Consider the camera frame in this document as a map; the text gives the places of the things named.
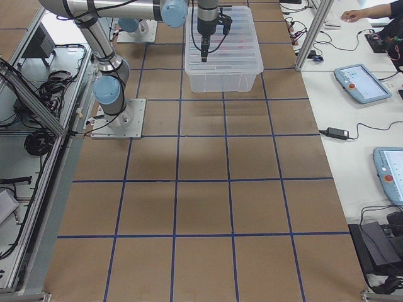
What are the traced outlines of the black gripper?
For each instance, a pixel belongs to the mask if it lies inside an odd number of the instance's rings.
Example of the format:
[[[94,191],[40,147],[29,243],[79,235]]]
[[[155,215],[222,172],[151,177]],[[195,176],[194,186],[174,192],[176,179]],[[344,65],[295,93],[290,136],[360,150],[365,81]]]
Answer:
[[[197,30],[201,37],[201,61],[207,62],[210,47],[210,36],[216,32],[218,20],[218,6],[198,5]]]

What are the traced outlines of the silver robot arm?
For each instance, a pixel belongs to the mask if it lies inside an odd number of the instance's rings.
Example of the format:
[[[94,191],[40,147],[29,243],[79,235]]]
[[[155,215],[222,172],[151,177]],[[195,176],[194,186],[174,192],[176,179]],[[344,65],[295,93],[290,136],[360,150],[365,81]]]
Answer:
[[[119,27],[127,33],[140,33],[145,35],[149,31],[149,26],[146,20],[120,18],[118,20]]]
[[[183,25],[188,1],[41,1],[46,10],[62,20],[72,20],[79,28],[98,61],[101,77],[94,95],[108,125],[118,127],[130,121],[125,100],[129,65],[119,56],[99,22],[101,18],[161,21],[171,28]]]

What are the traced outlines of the person hand on table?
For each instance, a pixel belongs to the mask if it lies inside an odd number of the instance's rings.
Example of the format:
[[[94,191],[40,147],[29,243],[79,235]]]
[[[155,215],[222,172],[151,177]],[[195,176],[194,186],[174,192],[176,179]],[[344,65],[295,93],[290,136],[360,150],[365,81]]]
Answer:
[[[356,22],[364,17],[365,14],[362,10],[349,10],[341,15],[341,19],[347,23]]]

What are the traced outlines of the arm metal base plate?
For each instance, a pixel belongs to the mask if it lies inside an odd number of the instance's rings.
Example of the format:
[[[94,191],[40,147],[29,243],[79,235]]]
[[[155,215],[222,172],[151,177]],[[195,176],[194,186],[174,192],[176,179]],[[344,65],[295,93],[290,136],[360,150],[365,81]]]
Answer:
[[[157,21],[146,20],[149,26],[149,31],[145,35],[140,33],[127,33],[121,28],[119,29],[117,43],[120,44],[139,44],[139,43],[154,43],[156,40]]]
[[[141,139],[144,124],[146,99],[126,100],[126,108],[118,116],[105,115],[98,106],[98,115],[103,115],[94,122],[91,132],[93,139]]]

